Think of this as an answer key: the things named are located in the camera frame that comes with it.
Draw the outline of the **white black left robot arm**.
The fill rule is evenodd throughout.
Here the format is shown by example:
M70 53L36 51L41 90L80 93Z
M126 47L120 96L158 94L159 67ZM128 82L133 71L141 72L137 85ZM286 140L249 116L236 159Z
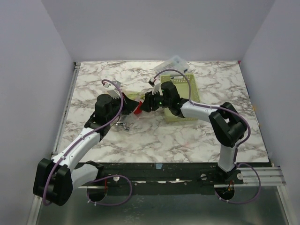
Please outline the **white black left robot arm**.
M79 161L107 135L111 123L119 115L129 115L139 106L138 101L125 94L113 98L108 94L97 97L95 110L79 136L60 154L52 159L43 158L37 165L33 193L42 198L43 204L64 205L72 191L83 184L99 185L106 180L104 166L88 161L77 167Z

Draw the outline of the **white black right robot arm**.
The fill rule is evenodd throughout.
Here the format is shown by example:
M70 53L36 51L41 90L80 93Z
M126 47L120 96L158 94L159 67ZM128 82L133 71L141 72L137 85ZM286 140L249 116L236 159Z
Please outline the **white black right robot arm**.
M167 108L172 115L180 118L192 118L209 122L217 140L220 142L220 158L216 179L225 184L233 178L232 169L235 167L237 148L244 133L249 128L248 123L241 117L232 104L226 102L220 106L206 105L180 97L176 86L171 82L160 85L159 91L147 92L140 109L145 112Z

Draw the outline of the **red fake apple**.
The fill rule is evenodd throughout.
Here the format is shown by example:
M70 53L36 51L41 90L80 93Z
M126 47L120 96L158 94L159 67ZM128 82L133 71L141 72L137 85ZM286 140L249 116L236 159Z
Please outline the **red fake apple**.
M133 112L134 115L139 115L143 112L142 109L141 109L142 104L143 104L142 101L139 101L139 105L137 106L137 108Z

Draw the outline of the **clear zip top bag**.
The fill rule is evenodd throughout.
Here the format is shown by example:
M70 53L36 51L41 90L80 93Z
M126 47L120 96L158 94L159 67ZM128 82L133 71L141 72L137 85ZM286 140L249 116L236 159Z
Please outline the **clear zip top bag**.
M124 91L123 95L123 107L120 113L120 120L122 121L135 121L141 114L142 109L140 109L142 103L145 101L146 92L138 91Z

